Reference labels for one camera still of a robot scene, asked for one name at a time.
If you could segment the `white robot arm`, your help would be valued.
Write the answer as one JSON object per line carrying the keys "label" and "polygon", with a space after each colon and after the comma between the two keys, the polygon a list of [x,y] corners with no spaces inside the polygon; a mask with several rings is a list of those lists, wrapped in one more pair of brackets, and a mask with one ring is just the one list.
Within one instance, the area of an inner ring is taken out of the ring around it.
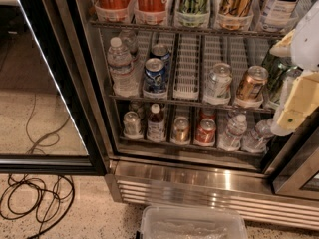
{"label": "white robot arm", "polygon": [[299,128],[319,107],[319,1],[316,1],[294,30],[289,32],[270,53],[290,57],[303,70],[295,80],[285,80],[271,132],[285,136]]}

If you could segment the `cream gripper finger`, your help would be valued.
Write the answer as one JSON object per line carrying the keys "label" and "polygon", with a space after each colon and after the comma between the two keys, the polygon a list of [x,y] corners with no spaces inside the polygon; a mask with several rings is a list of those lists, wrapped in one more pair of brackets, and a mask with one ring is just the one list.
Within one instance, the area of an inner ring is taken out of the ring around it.
{"label": "cream gripper finger", "polygon": [[290,57],[291,43],[295,30],[291,30],[280,41],[270,48],[270,53],[276,57]]}
{"label": "cream gripper finger", "polygon": [[297,77],[284,104],[278,125],[295,130],[319,107],[319,73],[311,72]]}

